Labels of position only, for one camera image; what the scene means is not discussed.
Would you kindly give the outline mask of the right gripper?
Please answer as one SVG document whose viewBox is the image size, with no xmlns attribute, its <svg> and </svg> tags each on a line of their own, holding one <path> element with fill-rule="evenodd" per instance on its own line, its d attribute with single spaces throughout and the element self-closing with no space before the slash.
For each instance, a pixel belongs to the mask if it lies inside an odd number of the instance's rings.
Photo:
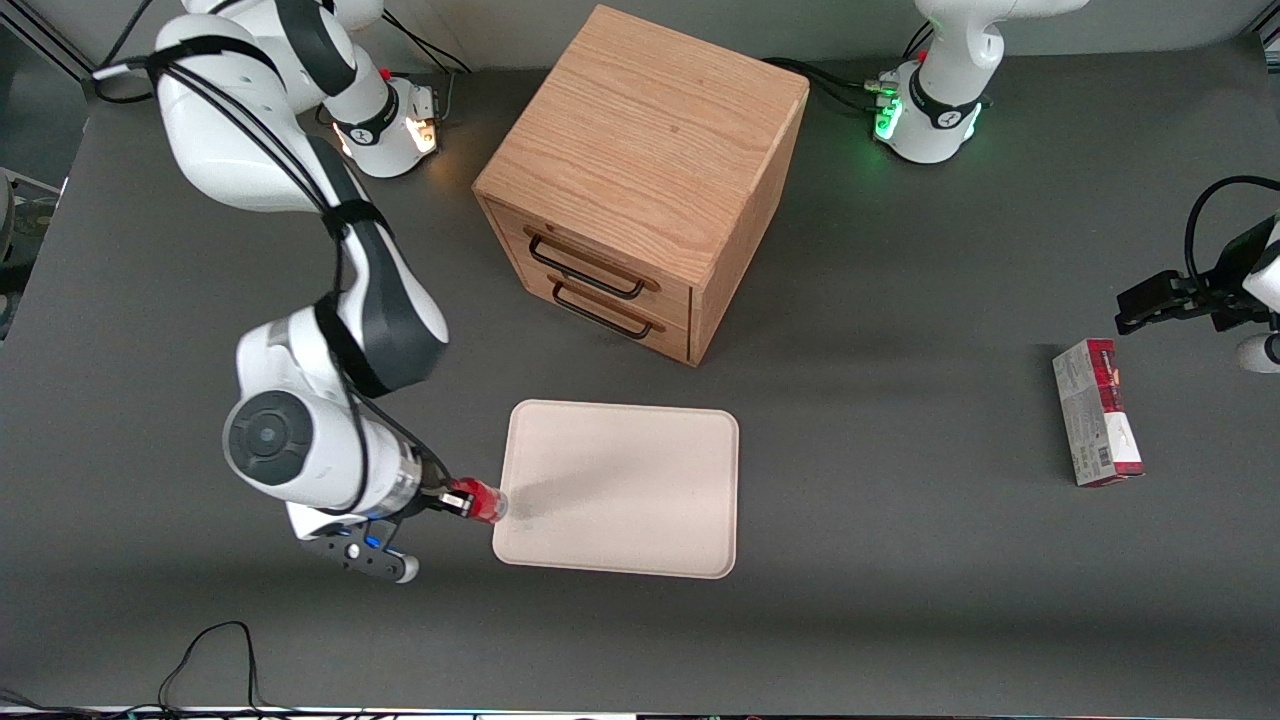
<svg viewBox="0 0 1280 720">
<path fill-rule="evenodd" d="M 285 510 L 294 536 L 310 541 L 334 532 L 335 528 L 357 525 L 370 520 L 401 521 L 420 514 L 426 507 L 458 518 L 471 518 L 474 500 L 461 483 L 438 488 L 372 488 L 366 489 L 349 503 L 339 502 L 337 510 L 319 492 L 285 488 Z"/>
</svg>

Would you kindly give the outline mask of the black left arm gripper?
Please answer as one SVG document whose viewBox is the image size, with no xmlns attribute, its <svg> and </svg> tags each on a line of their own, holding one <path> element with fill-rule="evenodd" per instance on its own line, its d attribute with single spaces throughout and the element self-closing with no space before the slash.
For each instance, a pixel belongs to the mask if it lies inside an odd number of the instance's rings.
<svg viewBox="0 0 1280 720">
<path fill-rule="evenodd" d="M 1274 325 L 1274 311 L 1244 288 L 1245 277 L 1263 256 L 1266 234 L 1240 234 L 1229 241 L 1216 264 L 1201 272 L 1196 264 L 1196 241 L 1185 240 L 1183 256 L 1187 279 L 1180 272 L 1164 270 L 1116 296 L 1116 332 L 1132 334 L 1167 319 L 1190 320 L 1210 316 L 1216 332 L 1245 324 Z"/>
</svg>

